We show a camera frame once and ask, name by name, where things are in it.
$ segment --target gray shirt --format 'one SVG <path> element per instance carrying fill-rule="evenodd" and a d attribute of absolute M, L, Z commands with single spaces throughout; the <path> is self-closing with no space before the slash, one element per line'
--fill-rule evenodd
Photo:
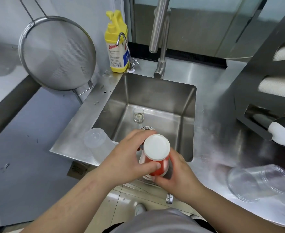
<path fill-rule="evenodd" d="M 113 229 L 111 233 L 211 233 L 177 209 L 141 213 Z"/>

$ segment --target stacked paper cup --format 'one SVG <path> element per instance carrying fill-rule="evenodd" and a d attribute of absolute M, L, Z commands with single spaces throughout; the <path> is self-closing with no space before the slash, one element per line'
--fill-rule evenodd
<path fill-rule="evenodd" d="M 258 91 L 285 97 L 285 77 L 269 76 L 264 78 Z"/>

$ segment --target hand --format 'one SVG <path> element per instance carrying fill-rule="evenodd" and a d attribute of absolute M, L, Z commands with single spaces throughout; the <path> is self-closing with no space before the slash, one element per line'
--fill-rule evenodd
<path fill-rule="evenodd" d="M 184 158 L 173 148 L 170 149 L 173 174 L 170 180 L 153 176 L 152 180 L 178 200 L 191 205 L 191 200 L 199 196 L 205 187 L 200 183 Z"/>
<path fill-rule="evenodd" d="M 103 181 L 110 185 L 110 188 L 129 183 L 161 167 L 158 162 L 139 164 L 136 157 L 137 148 L 147 137 L 155 133 L 156 131 L 152 130 L 133 130 L 97 168 L 104 175 Z"/>

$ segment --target strainer handle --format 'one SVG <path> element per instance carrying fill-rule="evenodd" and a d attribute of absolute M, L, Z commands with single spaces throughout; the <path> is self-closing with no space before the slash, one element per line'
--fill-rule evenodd
<path fill-rule="evenodd" d="M 37 6 L 40 8 L 40 10 L 42 11 L 42 13 L 44 14 L 45 17 L 47 17 L 47 15 L 45 14 L 45 12 L 43 11 L 43 9 L 41 8 L 41 6 L 39 5 L 39 3 L 37 2 L 37 0 L 34 0 L 35 3 L 37 4 Z M 27 12 L 27 14 L 29 15 L 29 17 L 31 18 L 32 22 L 35 23 L 35 21 L 33 20 L 33 17 L 31 16 L 31 14 L 29 13 L 28 9 L 26 8 L 26 6 L 24 5 L 23 1 L 20 0 L 20 3 L 22 4 L 22 6 L 24 7 L 25 11 Z"/>
<path fill-rule="evenodd" d="M 74 94 L 75 94 L 76 96 L 81 96 L 83 93 L 87 92 L 88 90 L 92 89 L 93 87 L 94 87 L 94 85 L 91 86 L 89 89 L 85 90 L 84 92 L 82 92 L 80 95 L 78 95 L 75 90 L 72 90 L 72 91 L 74 92 Z"/>

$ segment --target red cup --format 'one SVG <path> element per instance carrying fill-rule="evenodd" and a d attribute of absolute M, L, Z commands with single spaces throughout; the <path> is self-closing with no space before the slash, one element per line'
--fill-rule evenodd
<path fill-rule="evenodd" d="M 151 176 L 164 176 L 169 165 L 170 143 L 166 137 L 160 134 L 149 136 L 144 141 L 144 149 L 142 151 L 142 163 L 155 161 L 161 164 L 161 168 L 150 173 Z"/>

